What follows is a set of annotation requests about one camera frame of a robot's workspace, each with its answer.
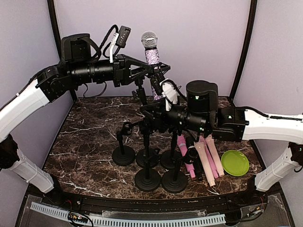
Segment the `black tripod shock-mount stand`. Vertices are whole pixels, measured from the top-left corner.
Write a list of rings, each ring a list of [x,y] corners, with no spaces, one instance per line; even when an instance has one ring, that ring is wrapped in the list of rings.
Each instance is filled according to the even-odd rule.
[[[136,70],[136,68],[137,68],[136,66],[133,66],[133,65],[132,65],[130,71],[131,71],[131,70]],[[164,63],[160,63],[160,69],[155,69],[155,67],[151,65],[151,71],[148,71],[148,72],[150,73],[150,75],[151,75],[151,77],[152,77],[152,75],[156,75],[156,74],[158,74],[158,73],[160,73],[160,72],[162,72],[163,75],[164,75],[164,74],[165,74],[167,71],[169,71],[169,70],[170,70],[170,66],[169,66],[169,65],[164,64]],[[140,99],[142,105],[148,104],[148,102],[147,102],[147,97],[146,97],[146,94],[145,94],[145,90],[144,90],[144,88],[142,87],[143,80],[142,80],[142,79],[139,79],[139,80],[134,81],[134,83],[135,83],[135,85],[136,85],[138,88],[136,89],[136,91],[133,92],[133,94],[134,94],[135,96],[137,96],[137,97]],[[148,122],[148,120],[147,120],[145,117],[144,117],[141,121],[136,122],[136,123],[134,123],[133,125],[134,125],[134,126],[136,126],[136,125],[139,125],[139,126],[140,126],[140,125],[147,126],[147,128],[150,130],[150,134],[156,132],[156,131],[153,129],[153,126],[150,125],[150,123]]]

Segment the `glitter silver-head microphone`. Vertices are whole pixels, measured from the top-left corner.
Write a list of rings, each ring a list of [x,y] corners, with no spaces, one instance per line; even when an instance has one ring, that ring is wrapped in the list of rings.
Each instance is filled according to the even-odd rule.
[[[145,48],[145,59],[149,65],[155,67],[155,69],[160,69],[160,56],[157,49],[158,37],[153,31],[146,31],[141,36],[141,42]],[[155,76],[156,79],[151,80],[151,89],[153,100],[157,101],[162,98],[161,92],[157,93],[159,88],[158,84],[162,82],[165,78],[162,72]]]

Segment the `black stand with clip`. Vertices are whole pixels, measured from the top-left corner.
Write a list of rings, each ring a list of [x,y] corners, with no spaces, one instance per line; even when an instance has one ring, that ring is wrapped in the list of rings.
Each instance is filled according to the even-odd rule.
[[[172,139],[170,143],[170,149],[162,153],[160,157],[160,164],[167,170],[174,169],[175,162],[182,157],[180,152],[176,151],[178,141],[178,129],[172,129]]]

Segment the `black microphone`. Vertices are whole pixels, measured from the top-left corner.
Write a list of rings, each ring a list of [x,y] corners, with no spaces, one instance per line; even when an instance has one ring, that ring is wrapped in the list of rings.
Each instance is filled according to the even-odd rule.
[[[186,137],[186,147],[187,153],[185,158],[185,163],[187,165],[187,171],[189,172],[191,178],[195,178],[198,181],[203,180],[202,168],[199,164],[199,155],[194,146],[194,139],[191,136]]]

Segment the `small beige microphone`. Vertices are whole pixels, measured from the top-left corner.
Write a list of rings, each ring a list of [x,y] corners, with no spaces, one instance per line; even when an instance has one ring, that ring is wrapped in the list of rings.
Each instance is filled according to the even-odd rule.
[[[201,160],[205,175],[206,175],[206,179],[207,182],[209,184],[210,187],[215,186],[215,179],[214,179],[214,175],[205,151],[205,144],[203,142],[195,142],[195,148],[198,152],[199,158]]]

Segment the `black stand of small beige microphone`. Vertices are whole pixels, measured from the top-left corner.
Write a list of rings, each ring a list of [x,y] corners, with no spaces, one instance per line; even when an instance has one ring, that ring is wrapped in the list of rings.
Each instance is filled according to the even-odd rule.
[[[112,159],[115,164],[119,166],[127,166],[134,162],[135,151],[130,146],[126,146],[123,143],[123,136],[129,136],[132,134],[133,125],[130,122],[124,122],[121,130],[116,132],[116,138],[119,146],[114,149],[112,153]]]

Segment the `beige microphone tall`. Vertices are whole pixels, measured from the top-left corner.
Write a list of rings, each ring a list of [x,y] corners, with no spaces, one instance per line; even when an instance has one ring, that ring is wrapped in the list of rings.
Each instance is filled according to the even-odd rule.
[[[212,155],[213,161],[216,165],[217,173],[218,173],[219,177],[223,177],[224,176],[224,169],[223,169],[220,157],[218,155],[218,151],[216,149],[216,146],[215,146],[214,139],[213,139],[212,135],[207,136],[205,140],[206,140],[206,144],[209,148],[209,151]]]

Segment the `black round-base stand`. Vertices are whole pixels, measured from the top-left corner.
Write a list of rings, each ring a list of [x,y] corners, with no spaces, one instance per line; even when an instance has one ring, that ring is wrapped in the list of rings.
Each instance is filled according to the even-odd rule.
[[[148,161],[145,160],[144,148],[139,150],[136,155],[136,163],[142,169],[136,173],[134,182],[135,186],[143,192],[152,192],[160,185],[160,174],[153,169],[159,163],[159,151],[159,148],[151,148]]]
[[[180,193],[187,186],[187,176],[180,170],[185,163],[186,155],[182,156],[175,162],[173,170],[169,170],[161,178],[163,189],[169,193]]]

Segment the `black round-base stand front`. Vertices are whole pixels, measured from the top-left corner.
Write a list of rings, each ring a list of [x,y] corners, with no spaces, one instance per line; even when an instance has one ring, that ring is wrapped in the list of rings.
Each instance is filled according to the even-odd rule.
[[[180,170],[185,163],[186,155],[182,156],[175,162],[173,170],[169,170],[161,178],[163,189],[169,193],[180,193],[187,186],[187,176]]]

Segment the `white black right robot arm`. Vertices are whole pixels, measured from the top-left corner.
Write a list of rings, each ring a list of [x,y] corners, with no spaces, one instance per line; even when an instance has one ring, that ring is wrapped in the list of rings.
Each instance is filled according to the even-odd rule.
[[[156,131],[176,128],[177,131],[195,131],[222,141],[279,140],[288,142],[282,155],[269,167],[249,180],[249,189],[242,194],[242,202],[252,205],[284,178],[303,165],[302,115],[263,113],[249,106],[218,106],[218,86],[204,80],[194,80],[186,85],[186,106],[179,104],[182,97],[175,83],[166,79],[159,86],[162,99],[148,102],[143,91],[138,96],[142,102],[141,113],[151,121]]]

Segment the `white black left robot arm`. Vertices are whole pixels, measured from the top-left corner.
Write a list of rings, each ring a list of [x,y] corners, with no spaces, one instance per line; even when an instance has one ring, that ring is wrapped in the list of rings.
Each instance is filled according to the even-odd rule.
[[[144,98],[142,80],[152,72],[147,63],[124,54],[101,60],[100,48],[89,34],[65,37],[61,45],[59,63],[36,73],[21,92],[0,109],[0,167],[16,173],[42,193],[48,193],[49,200],[56,206],[67,202],[66,194],[58,189],[55,177],[23,154],[11,132],[35,111],[82,84],[112,81],[119,87],[135,82],[140,98]]]

